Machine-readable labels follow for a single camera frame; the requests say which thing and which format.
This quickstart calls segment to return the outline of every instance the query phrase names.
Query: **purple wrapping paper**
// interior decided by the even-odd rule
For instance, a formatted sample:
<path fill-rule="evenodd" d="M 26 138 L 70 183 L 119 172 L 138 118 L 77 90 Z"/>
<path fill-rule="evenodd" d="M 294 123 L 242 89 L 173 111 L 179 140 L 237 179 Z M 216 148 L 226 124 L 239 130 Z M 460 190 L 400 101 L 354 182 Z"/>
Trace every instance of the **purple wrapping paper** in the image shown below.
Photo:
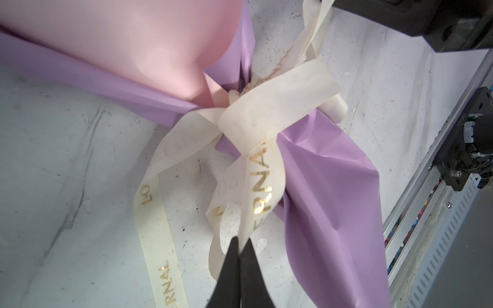
<path fill-rule="evenodd" d="M 253 46 L 245 5 L 231 46 L 206 72 L 226 89 L 237 88 L 250 79 Z M 197 108 L 5 33 L 0 33 L 0 63 L 35 78 L 104 96 L 168 127 Z M 321 308 L 389 308 L 375 167 L 319 110 L 279 134 L 278 144 L 286 170 L 286 192 L 275 212 L 285 222 L 289 262 L 304 290 Z M 238 156 L 225 137 L 216 148 Z"/>

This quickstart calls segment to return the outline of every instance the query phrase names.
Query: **cream ribbon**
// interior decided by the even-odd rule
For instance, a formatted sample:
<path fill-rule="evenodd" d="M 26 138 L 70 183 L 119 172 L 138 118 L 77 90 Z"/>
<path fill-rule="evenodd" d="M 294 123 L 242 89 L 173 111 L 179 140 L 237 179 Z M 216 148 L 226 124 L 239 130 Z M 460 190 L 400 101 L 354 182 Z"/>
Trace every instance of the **cream ribbon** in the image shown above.
<path fill-rule="evenodd" d="M 157 307 L 188 308 L 158 174 L 197 153 L 221 133 L 241 153 L 219 177 L 206 212 L 214 232 L 209 270 L 217 279 L 224 261 L 219 226 L 226 205 L 238 202 L 241 206 L 241 252 L 282 198 L 285 172 L 278 133 L 317 107 L 336 122 L 346 113 L 339 85 L 317 58 L 325 33 L 320 30 L 326 30 L 333 0 L 316 1 L 304 1 L 305 29 L 269 77 L 256 78 L 241 94 L 219 89 L 213 97 L 228 97 L 227 108 L 185 114 L 157 146 L 134 197 L 134 221 Z M 307 61 L 299 65 L 304 54 Z"/>

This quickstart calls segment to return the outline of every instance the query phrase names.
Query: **marble surface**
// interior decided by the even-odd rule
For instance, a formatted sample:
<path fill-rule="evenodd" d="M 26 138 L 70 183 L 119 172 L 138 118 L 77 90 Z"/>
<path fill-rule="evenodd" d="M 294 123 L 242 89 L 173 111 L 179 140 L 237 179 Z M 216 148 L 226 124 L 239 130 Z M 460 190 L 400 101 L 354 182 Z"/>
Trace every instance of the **marble surface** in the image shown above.
<path fill-rule="evenodd" d="M 302 30 L 301 1 L 249 5 L 253 70 L 266 75 Z M 341 127 L 380 172 L 383 219 L 484 54 L 435 54 L 422 38 L 334 11 L 321 58 L 349 105 Z M 153 307 L 131 207 L 167 129 L 5 68 L 0 102 L 0 307 Z M 215 285 L 205 210 L 228 159 L 206 149 L 160 175 L 190 307 L 204 307 Z M 224 242 L 238 211 L 225 217 Z M 314 307 L 287 261 L 283 228 L 271 215 L 252 236 L 268 290 L 278 308 Z"/>

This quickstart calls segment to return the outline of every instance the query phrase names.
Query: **gray floor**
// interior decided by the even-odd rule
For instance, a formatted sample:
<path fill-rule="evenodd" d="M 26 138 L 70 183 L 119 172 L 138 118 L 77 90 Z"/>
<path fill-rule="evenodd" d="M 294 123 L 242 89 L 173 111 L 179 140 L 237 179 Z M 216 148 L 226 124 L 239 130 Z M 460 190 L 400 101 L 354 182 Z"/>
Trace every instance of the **gray floor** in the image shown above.
<path fill-rule="evenodd" d="M 493 192 L 473 203 L 423 307 L 493 307 Z"/>

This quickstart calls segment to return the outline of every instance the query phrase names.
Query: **satin ribbon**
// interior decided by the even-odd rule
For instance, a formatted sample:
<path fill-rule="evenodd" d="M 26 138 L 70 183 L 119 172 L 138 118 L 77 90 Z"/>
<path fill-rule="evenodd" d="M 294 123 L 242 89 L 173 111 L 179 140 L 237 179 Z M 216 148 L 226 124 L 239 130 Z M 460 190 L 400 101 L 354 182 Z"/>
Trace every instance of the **satin ribbon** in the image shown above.
<path fill-rule="evenodd" d="M 218 179 L 206 217 L 214 231 L 209 270 L 217 279 L 224 261 L 219 227 L 226 206 L 238 202 L 240 252 L 249 236 L 283 196 L 285 172 L 277 135 L 319 107 L 334 121 L 347 106 L 327 66 L 317 58 L 333 0 L 305 0 L 305 29 L 276 69 L 253 78 L 243 92 L 213 93 L 229 106 L 185 114 L 159 143 L 134 198 L 134 221 L 157 307 L 187 308 L 175 248 L 164 210 L 158 174 L 200 151 L 224 134 L 241 153 Z M 303 55 L 307 61 L 300 64 Z"/>

